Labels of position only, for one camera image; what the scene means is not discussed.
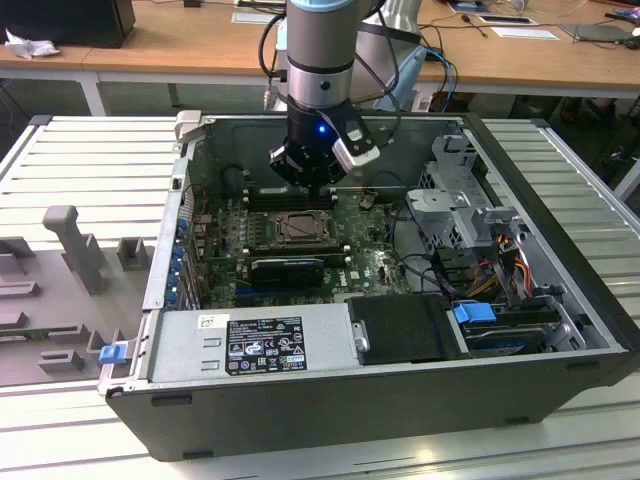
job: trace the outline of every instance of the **chip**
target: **chip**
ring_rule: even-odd
[[[327,215],[318,210],[283,213],[276,218],[276,232],[279,243],[326,243]]]

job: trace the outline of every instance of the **circuit board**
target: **circuit board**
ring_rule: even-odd
[[[230,200],[211,212],[201,248],[209,287],[209,301],[204,304],[210,308],[299,305],[343,302],[353,295],[410,293],[388,243],[389,207],[375,204],[362,209],[361,201],[361,193],[343,193],[332,210],[250,212],[241,201]],[[252,253],[285,248],[284,237],[291,248],[285,258],[301,256],[296,242],[304,241],[319,252],[304,256],[327,259],[317,288],[264,290],[251,284]],[[339,255],[343,263],[331,266],[329,259]]]

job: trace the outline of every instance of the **motherboard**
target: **motherboard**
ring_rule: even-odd
[[[410,293],[389,243],[390,204],[334,195],[330,209],[260,211],[230,199],[196,217],[207,308],[343,302]]]

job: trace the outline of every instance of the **sticker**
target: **sticker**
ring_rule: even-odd
[[[225,370],[229,375],[293,372],[307,369],[302,317],[229,320],[226,317]],[[222,321],[211,319],[218,326]]]
[[[215,315],[198,315],[198,328],[225,328],[231,318],[228,313]]]

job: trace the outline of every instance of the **blue cable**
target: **blue cable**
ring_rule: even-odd
[[[447,108],[449,107],[449,102],[451,102],[451,97],[453,96],[453,89],[454,89],[453,68],[451,67],[451,63],[449,63],[442,55],[440,55],[435,50],[428,48],[427,51],[430,52],[438,60],[440,60],[444,68],[447,70],[447,76],[449,77],[449,93],[447,95],[447,101],[445,102],[444,107],[442,108],[442,111],[446,112]]]

